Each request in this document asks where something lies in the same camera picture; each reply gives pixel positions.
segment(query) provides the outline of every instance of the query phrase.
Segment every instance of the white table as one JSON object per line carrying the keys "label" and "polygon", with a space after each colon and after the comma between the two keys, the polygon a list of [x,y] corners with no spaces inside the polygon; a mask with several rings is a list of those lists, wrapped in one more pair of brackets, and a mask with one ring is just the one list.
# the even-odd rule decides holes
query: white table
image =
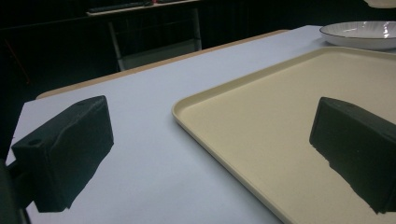
{"label": "white table", "polygon": [[71,209],[39,214],[32,203],[32,222],[281,223],[176,124],[171,108],[198,91],[329,46],[318,29],[305,26],[26,103],[13,143],[97,95],[108,100],[115,138]]}

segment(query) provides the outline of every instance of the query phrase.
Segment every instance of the dark background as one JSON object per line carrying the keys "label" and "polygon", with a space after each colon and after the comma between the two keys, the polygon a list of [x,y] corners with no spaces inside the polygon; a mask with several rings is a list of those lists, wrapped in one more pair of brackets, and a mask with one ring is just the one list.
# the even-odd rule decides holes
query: dark background
{"label": "dark background", "polygon": [[[120,1],[0,2],[0,158],[7,156],[23,103],[42,92],[119,71],[108,21],[120,32],[123,54],[192,37],[188,7],[122,13],[101,19],[86,17],[90,7]],[[371,8],[363,0],[205,0],[196,6],[203,49],[308,24],[396,20],[396,9]]]}

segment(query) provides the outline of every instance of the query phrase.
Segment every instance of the bowl rim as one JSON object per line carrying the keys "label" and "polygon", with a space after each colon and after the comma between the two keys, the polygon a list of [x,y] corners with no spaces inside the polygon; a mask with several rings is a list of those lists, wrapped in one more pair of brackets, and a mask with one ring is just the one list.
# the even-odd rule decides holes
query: bowl rim
{"label": "bowl rim", "polygon": [[334,35],[334,34],[330,34],[324,31],[324,28],[330,27],[330,26],[334,26],[334,25],[339,25],[339,24],[345,24],[345,23],[352,23],[352,22],[391,22],[391,23],[395,23],[396,21],[344,21],[344,22],[337,22],[334,24],[329,24],[329,25],[325,25],[320,27],[319,31],[324,34],[324,35],[331,35],[331,36],[336,36],[336,37],[342,37],[342,38],[351,38],[351,39],[366,39],[366,40],[394,40],[396,39],[396,35],[392,36],[390,38],[381,38],[381,37],[361,37],[361,36],[344,36],[344,35]]}

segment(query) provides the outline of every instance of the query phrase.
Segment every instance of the black block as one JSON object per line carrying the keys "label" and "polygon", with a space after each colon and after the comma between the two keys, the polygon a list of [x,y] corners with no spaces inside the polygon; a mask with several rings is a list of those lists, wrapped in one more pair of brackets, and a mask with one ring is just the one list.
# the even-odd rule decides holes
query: black block
{"label": "black block", "polygon": [[322,97],[309,141],[376,213],[396,212],[396,125]]}
{"label": "black block", "polygon": [[93,177],[113,146],[105,96],[80,101],[12,146],[18,164],[31,172],[39,212],[61,212]]}

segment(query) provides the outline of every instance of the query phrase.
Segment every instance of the beige tray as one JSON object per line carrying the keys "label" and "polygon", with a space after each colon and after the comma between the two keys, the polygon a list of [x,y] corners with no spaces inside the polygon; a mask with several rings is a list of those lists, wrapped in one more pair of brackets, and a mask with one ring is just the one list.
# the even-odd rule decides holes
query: beige tray
{"label": "beige tray", "polygon": [[396,123],[396,55],[325,48],[174,105],[177,122],[285,223],[396,223],[308,142],[321,96]]}

